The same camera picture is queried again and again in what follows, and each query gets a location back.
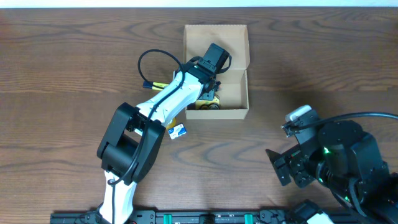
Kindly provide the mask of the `correction tape dispenser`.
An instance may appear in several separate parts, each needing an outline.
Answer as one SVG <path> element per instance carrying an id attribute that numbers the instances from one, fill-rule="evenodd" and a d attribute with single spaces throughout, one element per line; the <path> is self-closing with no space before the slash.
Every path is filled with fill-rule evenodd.
<path id="1" fill-rule="evenodd" d="M 217 104 L 201 105 L 199 110 L 218 110 L 220 107 Z"/>

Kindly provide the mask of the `cardboard box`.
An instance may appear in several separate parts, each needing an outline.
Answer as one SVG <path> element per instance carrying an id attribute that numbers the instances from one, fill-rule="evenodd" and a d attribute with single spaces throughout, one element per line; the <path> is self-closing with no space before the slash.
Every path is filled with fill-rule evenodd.
<path id="1" fill-rule="evenodd" d="M 244 119 L 249 111 L 248 76 L 250 64 L 248 28 L 246 25 L 186 25 L 183 37 L 183 61 L 203 56 L 210 44 L 230 53 L 232 62 L 227 72 L 216 79 L 221 82 L 216 95 L 218 110 L 186 109 L 187 119 Z"/>

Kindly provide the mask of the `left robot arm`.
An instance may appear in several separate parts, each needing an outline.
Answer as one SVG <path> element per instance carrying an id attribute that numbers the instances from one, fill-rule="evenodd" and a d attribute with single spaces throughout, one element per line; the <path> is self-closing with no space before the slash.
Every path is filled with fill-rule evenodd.
<path id="1" fill-rule="evenodd" d="M 130 217 L 137 184 L 157 157 L 165 127 L 185 107 L 219 83 L 225 68 L 188 62 L 162 91 L 137 106 L 121 104 L 100 142 L 97 156 L 106 177 L 100 223 L 125 223 Z"/>

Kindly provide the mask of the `yellow adhesive tape roll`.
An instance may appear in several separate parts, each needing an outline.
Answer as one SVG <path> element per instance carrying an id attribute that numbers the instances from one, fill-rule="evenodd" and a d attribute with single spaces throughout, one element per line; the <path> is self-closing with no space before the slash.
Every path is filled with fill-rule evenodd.
<path id="1" fill-rule="evenodd" d="M 172 129 L 176 125 L 176 118 L 173 118 L 168 125 L 166 125 L 166 129 Z"/>

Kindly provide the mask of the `blue white staples box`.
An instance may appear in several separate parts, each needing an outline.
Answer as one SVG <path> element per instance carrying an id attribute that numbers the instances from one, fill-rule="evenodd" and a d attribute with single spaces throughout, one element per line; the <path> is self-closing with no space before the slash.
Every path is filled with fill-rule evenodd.
<path id="1" fill-rule="evenodd" d="M 187 130 L 183 124 L 178 124 L 168 130 L 168 134 L 171 139 L 179 138 L 180 136 L 183 136 L 186 133 L 187 133 Z"/>

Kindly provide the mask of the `cream sticky note pad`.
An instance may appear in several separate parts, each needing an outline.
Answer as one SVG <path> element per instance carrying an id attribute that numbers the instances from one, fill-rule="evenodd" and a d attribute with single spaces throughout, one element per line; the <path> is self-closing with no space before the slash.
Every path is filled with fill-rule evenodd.
<path id="1" fill-rule="evenodd" d="M 220 99 L 218 97 L 214 97 L 212 100 L 196 100 L 195 109 L 199 110 L 201 105 L 210 105 L 217 104 L 220 107 Z"/>

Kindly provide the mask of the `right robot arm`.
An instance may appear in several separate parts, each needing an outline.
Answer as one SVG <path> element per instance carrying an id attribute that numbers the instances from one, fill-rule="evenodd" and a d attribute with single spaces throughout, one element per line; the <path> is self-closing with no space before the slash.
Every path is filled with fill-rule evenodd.
<path id="1" fill-rule="evenodd" d="M 321 119 L 309 105 L 285 116 L 282 129 L 297 144 L 266 154 L 281 185 L 304 188 L 318 181 L 363 223 L 397 223 L 397 174 L 382 159 L 376 138 L 354 118 L 397 119 L 382 112 L 358 112 Z"/>

